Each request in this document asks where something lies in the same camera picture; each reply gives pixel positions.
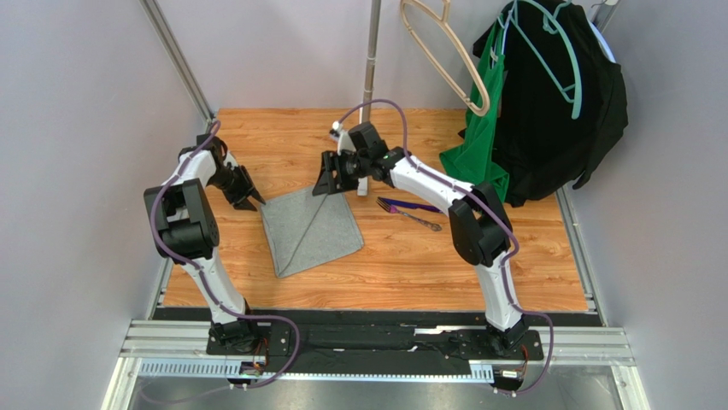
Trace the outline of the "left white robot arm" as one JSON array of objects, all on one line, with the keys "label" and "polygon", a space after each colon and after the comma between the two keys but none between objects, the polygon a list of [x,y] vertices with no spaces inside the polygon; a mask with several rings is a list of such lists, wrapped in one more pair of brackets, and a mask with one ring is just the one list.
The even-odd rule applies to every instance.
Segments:
[{"label": "left white robot arm", "polygon": [[253,211],[265,201],[247,169],[211,132],[182,149],[178,160],[171,177],[143,193],[157,252],[182,266],[203,293],[212,316],[211,340],[250,351],[261,340],[258,324],[221,263],[220,230],[205,189],[220,190],[236,210]]}]

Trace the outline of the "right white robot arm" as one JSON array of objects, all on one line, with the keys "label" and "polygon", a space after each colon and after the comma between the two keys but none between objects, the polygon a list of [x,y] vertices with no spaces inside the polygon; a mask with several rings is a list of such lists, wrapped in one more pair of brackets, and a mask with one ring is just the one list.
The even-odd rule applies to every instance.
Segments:
[{"label": "right white robot arm", "polygon": [[389,148],[369,122],[346,130],[336,121],[330,135],[338,148],[322,153],[313,195],[357,190],[369,177],[416,195],[446,214],[455,250],[474,267],[486,302],[486,346],[499,356],[516,350],[527,326],[512,291],[508,251],[513,229],[494,187],[453,179],[403,147]]}]

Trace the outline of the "grey cloth napkin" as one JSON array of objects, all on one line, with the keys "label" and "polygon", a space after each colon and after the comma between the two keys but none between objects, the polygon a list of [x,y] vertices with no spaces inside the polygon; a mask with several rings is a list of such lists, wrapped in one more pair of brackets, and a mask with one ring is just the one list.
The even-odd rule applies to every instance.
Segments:
[{"label": "grey cloth napkin", "polygon": [[263,205],[261,220],[277,278],[352,255],[364,246],[343,194],[315,196],[311,187],[297,190]]}]

